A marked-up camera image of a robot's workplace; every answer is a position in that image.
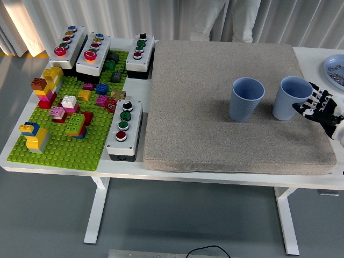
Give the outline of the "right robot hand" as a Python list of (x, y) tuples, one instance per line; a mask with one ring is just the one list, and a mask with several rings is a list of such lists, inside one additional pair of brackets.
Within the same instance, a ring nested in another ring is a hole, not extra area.
[(312, 82), (310, 85), (312, 95), (304, 104), (292, 107), (306, 119), (319, 123), (327, 136), (343, 147), (343, 101)]

